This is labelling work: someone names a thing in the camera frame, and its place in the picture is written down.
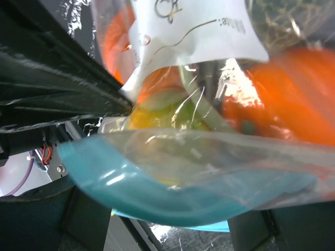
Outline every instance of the white paper tag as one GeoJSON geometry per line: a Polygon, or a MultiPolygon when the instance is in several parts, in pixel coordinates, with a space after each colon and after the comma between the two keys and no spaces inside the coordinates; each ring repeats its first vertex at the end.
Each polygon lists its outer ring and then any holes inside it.
{"type": "Polygon", "coordinates": [[[136,101],[143,80],[162,67],[245,58],[268,61],[244,0],[132,0],[129,30],[136,70],[121,91],[136,101]]]}

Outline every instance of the screw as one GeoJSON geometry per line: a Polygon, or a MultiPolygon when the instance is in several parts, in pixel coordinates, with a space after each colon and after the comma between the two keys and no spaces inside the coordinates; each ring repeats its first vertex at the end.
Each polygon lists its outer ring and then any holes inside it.
{"type": "Polygon", "coordinates": [[[60,164],[59,167],[57,167],[57,172],[58,173],[63,173],[65,172],[65,168],[63,164],[60,164]]]}

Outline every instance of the curved line on label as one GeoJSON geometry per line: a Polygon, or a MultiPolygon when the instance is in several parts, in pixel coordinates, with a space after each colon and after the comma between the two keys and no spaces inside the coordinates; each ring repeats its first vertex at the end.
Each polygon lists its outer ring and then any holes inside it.
{"type": "Polygon", "coordinates": [[[201,27],[201,26],[204,26],[204,25],[207,25],[207,24],[211,24],[212,22],[216,22],[217,21],[217,19],[214,19],[214,20],[211,20],[211,21],[208,21],[208,22],[205,22],[205,23],[203,23],[203,24],[200,24],[200,25],[197,25],[197,26],[195,26],[195,27],[193,27],[191,30],[189,30],[182,38],[181,38],[181,40],[178,42],[178,43],[175,43],[175,44],[172,44],[172,45],[164,45],[164,46],[162,46],[162,47],[160,47],[155,53],[154,53],[154,56],[160,51],[160,50],[162,50],[162,49],[164,49],[164,48],[166,48],[166,47],[175,47],[175,46],[177,46],[178,44],[180,44],[185,38],[186,38],[186,36],[191,32],[191,31],[193,31],[193,30],[195,30],[195,29],[197,29],[197,28],[199,28],[199,27],[201,27]]]}

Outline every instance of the plastic bag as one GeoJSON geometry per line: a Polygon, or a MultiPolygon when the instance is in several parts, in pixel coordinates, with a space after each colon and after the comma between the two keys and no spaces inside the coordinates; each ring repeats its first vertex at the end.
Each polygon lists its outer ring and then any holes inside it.
{"type": "Polygon", "coordinates": [[[334,200],[334,5],[93,1],[106,68],[135,107],[61,146],[70,175],[176,226],[334,200]]]}

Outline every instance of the clear plastic bag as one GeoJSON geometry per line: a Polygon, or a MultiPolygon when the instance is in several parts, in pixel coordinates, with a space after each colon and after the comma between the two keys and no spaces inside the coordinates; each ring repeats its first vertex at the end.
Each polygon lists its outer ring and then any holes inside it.
{"type": "Polygon", "coordinates": [[[94,0],[134,109],[60,148],[70,174],[107,206],[179,226],[335,200],[334,8],[94,0]]]}

